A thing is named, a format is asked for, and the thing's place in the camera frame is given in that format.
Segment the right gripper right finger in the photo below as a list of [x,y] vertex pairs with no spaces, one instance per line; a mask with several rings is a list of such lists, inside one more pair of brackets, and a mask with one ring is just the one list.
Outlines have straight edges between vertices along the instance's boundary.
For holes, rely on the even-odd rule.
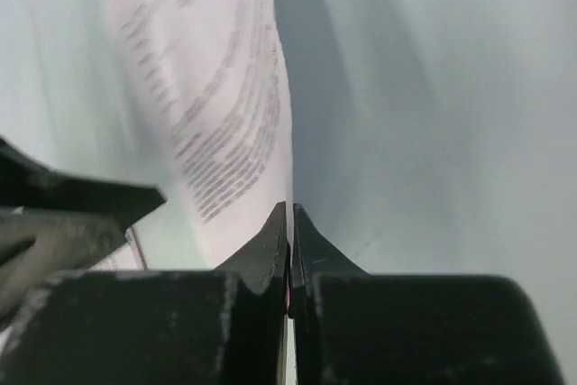
[[312,280],[317,273],[366,276],[359,267],[315,227],[301,204],[293,206],[294,238],[290,263],[290,312],[303,310],[311,297]]

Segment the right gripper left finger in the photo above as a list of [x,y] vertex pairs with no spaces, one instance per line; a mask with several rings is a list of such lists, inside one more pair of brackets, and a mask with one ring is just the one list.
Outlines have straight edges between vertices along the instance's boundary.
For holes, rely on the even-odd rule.
[[282,201],[272,208],[261,230],[215,271],[235,274],[249,295],[285,313],[288,259],[287,205]]

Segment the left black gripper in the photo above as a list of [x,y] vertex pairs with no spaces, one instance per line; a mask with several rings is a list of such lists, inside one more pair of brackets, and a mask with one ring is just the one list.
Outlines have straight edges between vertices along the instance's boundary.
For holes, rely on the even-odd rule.
[[53,272],[89,269],[121,249],[126,231],[164,202],[155,187],[57,171],[2,140],[2,321]]

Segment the printed form sheet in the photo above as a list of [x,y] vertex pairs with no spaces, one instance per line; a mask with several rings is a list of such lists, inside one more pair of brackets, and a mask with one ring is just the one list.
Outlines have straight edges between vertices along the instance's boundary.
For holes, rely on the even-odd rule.
[[107,18],[199,249],[216,266],[293,198],[274,0],[111,0]]

